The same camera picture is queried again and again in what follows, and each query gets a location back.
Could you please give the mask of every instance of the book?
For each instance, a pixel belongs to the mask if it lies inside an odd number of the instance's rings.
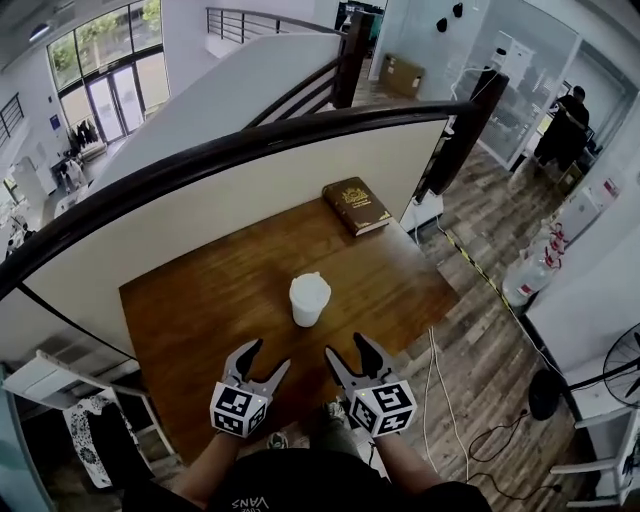
[[[391,214],[358,177],[327,185],[322,197],[331,205],[353,236],[389,224]]]

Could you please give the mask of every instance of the person in black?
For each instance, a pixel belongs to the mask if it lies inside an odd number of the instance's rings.
[[[476,487],[441,480],[398,434],[375,439],[389,475],[381,478],[360,458],[339,415],[327,420],[309,449],[264,450],[239,460],[243,439],[220,432],[172,491],[139,483],[125,491],[122,510],[491,511]]]
[[[534,151],[540,165],[555,158],[560,170],[566,171],[580,156],[587,143],[589,127],[589,111],[584,106],[584,98],[584,89],[576,86],[573,95],[558,99],[558,111]]]

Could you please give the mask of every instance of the glass wall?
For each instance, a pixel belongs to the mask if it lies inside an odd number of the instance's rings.
[[[128,7],[85,23],[75,32],[83,75],[133,52]]]
[[[87,120],[113,142],[169,98],[160,0],[88,21],[50,44],[48,54],[71,130]]]
[[[80,66],[78,66],[73,32],[69,32],[49,45],[49,61],[58,90],[80,80]]]
[[[563,73],[575,56],[578,34],[524,1],[493,0],[456,90],[470,97],[478,82],[473,69],[494,66],[509,76],[509,85],[480,141],[504,167],[510,168],[556,98]],[[502,48],[506,55],[496,54]]]

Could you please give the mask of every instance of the ceiling light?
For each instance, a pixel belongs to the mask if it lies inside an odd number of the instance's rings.
[[[35,41],[36,39],[38,39],[39,37],[42,37],[43,35],[45,35],[47,32],[49,32],[49,30],[51,30],[51,27],[49,25],[47,25],[46,23],[40,23],[36,28],[33,29],[33,31],[31,32],[31,36],[29,37],[29,42],[32,43],[33,41]]]

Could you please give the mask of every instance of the sneaker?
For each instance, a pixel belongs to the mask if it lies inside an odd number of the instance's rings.
[[[326,402],[323,404],[322,408],[331,420],[344,421],[347,417],[347,413],[345,412],[344,407],[342,407],[342,402],[337,398],[333,402]]]
[[[284,450],[285,448],[289,448],[289,441],[287,440],[287,436],[285,436],[282,432],[274,432],[269,436],[269,439],[267,441],[267,449]]]

